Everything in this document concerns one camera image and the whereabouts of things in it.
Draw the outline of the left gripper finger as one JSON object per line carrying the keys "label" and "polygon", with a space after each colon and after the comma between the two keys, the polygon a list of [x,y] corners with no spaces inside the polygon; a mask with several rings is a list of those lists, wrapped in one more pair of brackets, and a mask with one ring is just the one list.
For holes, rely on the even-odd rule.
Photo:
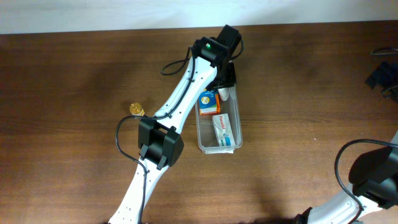
{"label": "left gripper finger", "polygon": [[206,90],[207,91],[211,91],[211,90],[217,90],[220,85],[223,84],[222,80],[213,80],[212,82],[210,82],[207,86],[206,86]]}
{"label": "left gripper finger", "polygon": [[226,69],[225,80],[223,82],[223,88],[234,87],[236,82],[237,81],[236,81],[236,72],[235,72],[234,63],[230,62]]}

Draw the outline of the white spray bottle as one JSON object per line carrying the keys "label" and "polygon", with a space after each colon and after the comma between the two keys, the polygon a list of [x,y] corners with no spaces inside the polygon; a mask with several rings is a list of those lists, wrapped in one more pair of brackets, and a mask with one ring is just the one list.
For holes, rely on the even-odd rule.
{"label": "white spray bottle", "polygon": [[218,94],[222,101],[227,101],[229,98],[229,88],[219,88]]}

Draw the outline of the white Panadol box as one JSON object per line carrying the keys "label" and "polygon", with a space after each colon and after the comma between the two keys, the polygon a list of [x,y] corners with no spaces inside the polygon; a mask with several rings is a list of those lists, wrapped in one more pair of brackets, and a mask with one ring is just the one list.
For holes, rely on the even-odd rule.
{"label": "white Panadol box", "polygon": [[227,113],[217,114],[212,117],[216,140],[219,146],[234,146],[235,140]]}

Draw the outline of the small gold-lid balm jar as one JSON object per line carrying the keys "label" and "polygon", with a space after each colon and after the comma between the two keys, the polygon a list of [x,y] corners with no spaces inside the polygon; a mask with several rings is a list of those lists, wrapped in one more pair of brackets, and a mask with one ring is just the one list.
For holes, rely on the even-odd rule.
{"label": "small gold-lid balm jar", "polygon": [[129,112],[130,112],[132,115],[135,115],[135,116],[144,116],[144,115],[145,115],[145,111],[144,111],[142,105],[139,104],[139,103],[132,103],[132,104],[130,104],[130,106],[129,106]]}

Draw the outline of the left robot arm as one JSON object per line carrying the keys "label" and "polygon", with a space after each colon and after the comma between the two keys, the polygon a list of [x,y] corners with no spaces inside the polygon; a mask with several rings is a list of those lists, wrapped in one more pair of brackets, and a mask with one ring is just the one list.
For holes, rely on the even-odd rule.
{"label": "left robot arm", "polygon": [[231,87],[236,83],[233,60],[243,38],[234,27],[225,25],[217,37],[202,37],[187,49],[179,72],[183,76],[171,96],[153,116],[131,114],[122,118],[118,129],[129,119],[139,120],[139,157],[125,157],[137,163],[132,182],[110,224],[142,223],[143,211],[159,179],[179,159],[181,137],[187,116],[201,92]]}

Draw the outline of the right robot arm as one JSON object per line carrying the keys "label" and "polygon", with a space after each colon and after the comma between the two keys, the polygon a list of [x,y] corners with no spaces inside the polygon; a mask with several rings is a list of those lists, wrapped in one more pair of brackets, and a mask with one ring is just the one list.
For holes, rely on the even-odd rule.
{"label": "right robot arm", "polygon": [[[343,154],[360,144],[375,149],[360,154],[348,173],[348,183],[341,178]],[[397,206],[397,136],[390,141],[359,138],[343,144],[336,153],[333,174],[340,191],[329,201],[299,213],[294,223],[359,223],[370,213]]]}

